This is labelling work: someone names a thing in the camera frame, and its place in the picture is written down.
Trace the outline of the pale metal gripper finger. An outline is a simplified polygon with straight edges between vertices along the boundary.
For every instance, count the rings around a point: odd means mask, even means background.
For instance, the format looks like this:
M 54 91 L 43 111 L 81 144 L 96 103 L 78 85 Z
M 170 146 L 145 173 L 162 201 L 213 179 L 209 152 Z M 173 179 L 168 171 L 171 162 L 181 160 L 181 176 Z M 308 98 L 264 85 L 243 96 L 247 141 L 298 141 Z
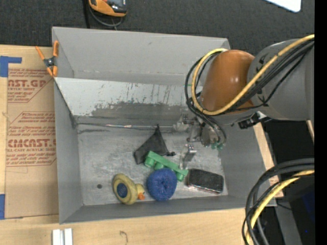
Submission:
M 195 117 L 188 113 L 181 114 L 179 120 L 173 124 L 174 132 L 186 132 L 194 125 Z
M 197 154 L 197 150 L 192 144 L 186 144 L 179 157 L 179 168 L 187 169 L 188 163 L 192 161 L 194 156 Z

